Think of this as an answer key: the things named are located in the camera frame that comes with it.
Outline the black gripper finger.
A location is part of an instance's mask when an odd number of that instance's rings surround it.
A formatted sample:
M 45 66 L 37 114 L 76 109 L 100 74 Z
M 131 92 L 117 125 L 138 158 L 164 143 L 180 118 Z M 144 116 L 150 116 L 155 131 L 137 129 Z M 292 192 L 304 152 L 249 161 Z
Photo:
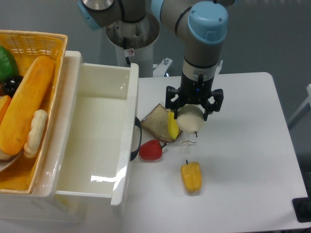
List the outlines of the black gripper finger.
M 204 121 L 213 112 L 219 112 L 224 100 L 224 92 L 222 89 L 210 90 L 208 94 L 201 100 L 201 106 L 204 109 Z
M 173 118 L 177 119 L 178 110 L 182 107 L 179 98 L 179 89 L 172 86 L 166 87 L 165 108 L 173 113 Z

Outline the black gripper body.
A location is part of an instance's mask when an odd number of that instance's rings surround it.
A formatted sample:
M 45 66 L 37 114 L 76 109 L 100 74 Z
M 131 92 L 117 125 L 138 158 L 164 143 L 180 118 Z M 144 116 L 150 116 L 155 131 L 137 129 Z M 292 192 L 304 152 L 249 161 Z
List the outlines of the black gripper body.
M 201 105 L 207 107 L 210 105 L 209 98 L 212 96 L 212 84 L 214 78 L 207 81 L 194 81 L 189 79 L 184 73 L 181 76 L 179 88 L 179 104 L 183 107 L 186 104 Z

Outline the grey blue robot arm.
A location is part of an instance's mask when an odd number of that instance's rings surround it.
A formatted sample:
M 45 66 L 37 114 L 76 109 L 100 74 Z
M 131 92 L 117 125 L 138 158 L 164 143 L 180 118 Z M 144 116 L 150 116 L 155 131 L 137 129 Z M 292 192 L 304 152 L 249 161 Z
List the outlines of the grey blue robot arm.
M 90 28 L 105 28 L 118 65 L 139 66 L 143 77 L 153 72 L 153 45 L 160 25 L 185 45 L 179 88 L 167 87 L 165 107 L 178 115 L 187 104 L 200 105 L 204 117 L 218 112 L 224 94 L 212 90 L 222 44 L 227 35 L 230 0 L 154 0 L 147 12 L 143 0 L 80 0 L 81 15 Z

